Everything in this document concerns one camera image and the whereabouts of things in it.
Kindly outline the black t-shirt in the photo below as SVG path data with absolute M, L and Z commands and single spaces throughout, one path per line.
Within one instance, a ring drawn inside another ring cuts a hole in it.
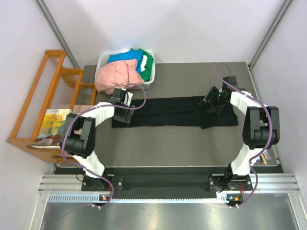
M 201 103 L 203 96 L 147 99 L 145 105 L 133 111 L 129 124 L 112 120 L 112 128 L 132 127 L 234 127 L 238 118 L 231 104 L 222 111 L 209 113 L 210 105 Z

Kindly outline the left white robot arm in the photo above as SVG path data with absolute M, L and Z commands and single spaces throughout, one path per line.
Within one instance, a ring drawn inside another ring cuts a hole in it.
M 105 166 L 94 152 L 96 127 L 109 118 L 129 123 L 135 106 L 133 93 L 115 89 L 104 102 L 78 114 L 67 115 L 62 136 L 61 150 L 72 156 L 83 168 L 83 191 L 103 191 L 110 188 Z

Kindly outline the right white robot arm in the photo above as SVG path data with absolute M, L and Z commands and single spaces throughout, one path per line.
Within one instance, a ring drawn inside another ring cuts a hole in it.
M 257 154 L 279 142 L 279 109 L 255 101 L 249 92 L 237 86 L 235 76 L 224 77 L 222 88 L 213 86 L 199 105 L 208 106 L 208 112 L 217 115 L 221 115 L 226 106 L 232 105 L 245 115 L 242 130 L 244 144 L 240 152 L 223 175 L 211 175 L 208 180 L 210 189 L 218 193 L 240 189 L 251 191 L 249 173 L 257 160 Z

